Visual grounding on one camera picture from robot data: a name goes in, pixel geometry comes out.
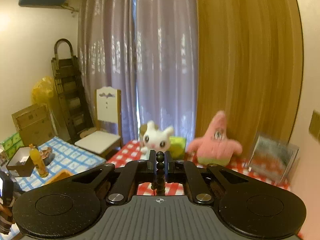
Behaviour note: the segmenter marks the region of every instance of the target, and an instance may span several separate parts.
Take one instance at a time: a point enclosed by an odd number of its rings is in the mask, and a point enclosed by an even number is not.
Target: chair backrest
[[[96,127],[100,129],[99,121],[116,123],[118,133],[122,136],[121,123],[121,90],[112,87],[102,87],[95,92]]]

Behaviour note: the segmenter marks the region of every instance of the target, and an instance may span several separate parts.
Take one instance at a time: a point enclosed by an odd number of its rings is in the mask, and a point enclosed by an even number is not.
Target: yellow curtain
[[[288,141],[298,109],[303,43],[296,0],[197,0],[196,136],[218,110],[248,154],[256,132]]]

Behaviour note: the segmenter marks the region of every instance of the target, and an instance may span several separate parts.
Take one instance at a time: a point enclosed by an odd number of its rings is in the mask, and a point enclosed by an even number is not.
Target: patrick star plush
[[[233,153],[241,154],[242,146],[238,141],[227,138],[227,118],[223,111],[212,118],[203,137],[196,138],[187,147],[187,152],[196,152],[201,164],[217,163],[226,166]]]

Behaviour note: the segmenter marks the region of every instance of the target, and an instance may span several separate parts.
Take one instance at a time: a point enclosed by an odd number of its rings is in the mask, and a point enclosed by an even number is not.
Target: crosshair marking
[[[162,203],[165,200],[163,198],[157,198],[155,201],[157,201],[158,203]]]

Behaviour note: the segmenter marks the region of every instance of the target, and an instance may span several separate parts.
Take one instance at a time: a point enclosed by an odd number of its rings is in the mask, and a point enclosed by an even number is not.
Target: purple curtain
[[[194,137],[198,80],[196,0],[136,0],[137,87],[141,123],[173,125]]]
[[[131,8],[132,0],[82,0],[78,26],[79,63],[92,116],[95,89],[120,89],[124,143],[138,131]],[[116,132],[113,125],[105,128]]]
[[[94,90],[122,92],[123,139],[140,122],[195,133],[198,78],[196,0],[82,0],[78,54],[91,113]],[[109,131],[115,132],[107,125]]]

